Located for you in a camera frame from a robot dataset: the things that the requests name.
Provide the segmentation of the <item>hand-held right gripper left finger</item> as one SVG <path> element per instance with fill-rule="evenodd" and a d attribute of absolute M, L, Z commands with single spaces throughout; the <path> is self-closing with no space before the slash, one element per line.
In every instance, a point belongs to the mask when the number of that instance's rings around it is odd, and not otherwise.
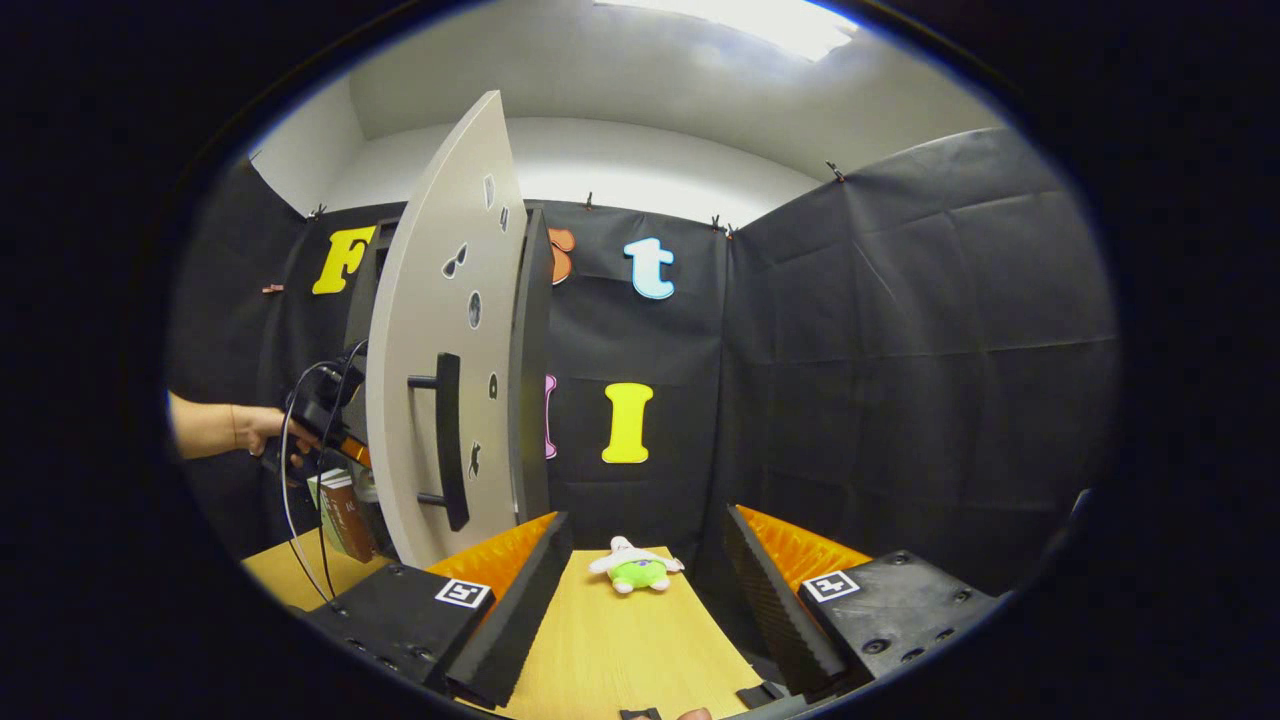
<path fill-rule="evenodd" d="M 548 512 L 428 570 L 388 564 L 303 623 L 412 685 L 504 707 L 571 552 L 568 515 Z"/>

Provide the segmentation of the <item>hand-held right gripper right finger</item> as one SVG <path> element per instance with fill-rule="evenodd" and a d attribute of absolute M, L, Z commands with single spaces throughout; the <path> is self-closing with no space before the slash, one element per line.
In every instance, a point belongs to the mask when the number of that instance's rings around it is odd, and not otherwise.
<path fill-rule="evenodd" d="M 791 694 L 844 694 L 948 648 L 1004 602 L 906 550 L 877 559 L 727 509 L 724 550 Z"/>

